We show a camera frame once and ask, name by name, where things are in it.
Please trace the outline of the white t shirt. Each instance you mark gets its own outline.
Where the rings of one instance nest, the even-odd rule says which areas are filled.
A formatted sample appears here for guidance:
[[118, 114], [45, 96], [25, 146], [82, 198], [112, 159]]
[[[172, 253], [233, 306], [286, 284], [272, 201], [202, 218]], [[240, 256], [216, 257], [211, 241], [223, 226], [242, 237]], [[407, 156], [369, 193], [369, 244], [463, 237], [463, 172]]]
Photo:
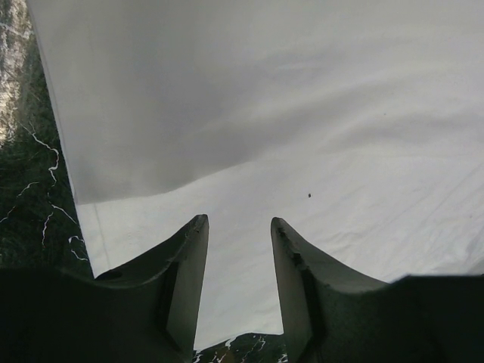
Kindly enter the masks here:
[[481, 1], [30, 1], [92, 271], [197, 214], [195, 347], [283, 330], [270, 222], [381, 281], [483, 272]]

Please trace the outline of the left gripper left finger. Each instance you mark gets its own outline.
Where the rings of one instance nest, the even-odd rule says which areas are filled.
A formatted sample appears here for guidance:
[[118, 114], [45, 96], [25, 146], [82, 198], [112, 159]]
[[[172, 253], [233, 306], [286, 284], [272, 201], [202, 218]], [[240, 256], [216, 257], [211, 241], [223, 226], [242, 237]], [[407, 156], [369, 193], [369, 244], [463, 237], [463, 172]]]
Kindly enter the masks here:
[[209, 241], [207, 215], [95, 279], [118, 362], [190, 362]]

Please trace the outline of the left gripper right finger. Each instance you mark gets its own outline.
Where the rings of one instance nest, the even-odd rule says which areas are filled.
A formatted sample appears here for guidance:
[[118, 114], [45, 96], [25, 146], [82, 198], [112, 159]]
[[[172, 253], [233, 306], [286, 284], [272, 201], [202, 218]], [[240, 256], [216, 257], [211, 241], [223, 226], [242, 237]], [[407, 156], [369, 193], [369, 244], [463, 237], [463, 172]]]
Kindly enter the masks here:
[[387, 283], [345, 265], [274, 217], [271, 241], [291, 362], [391, 362]]

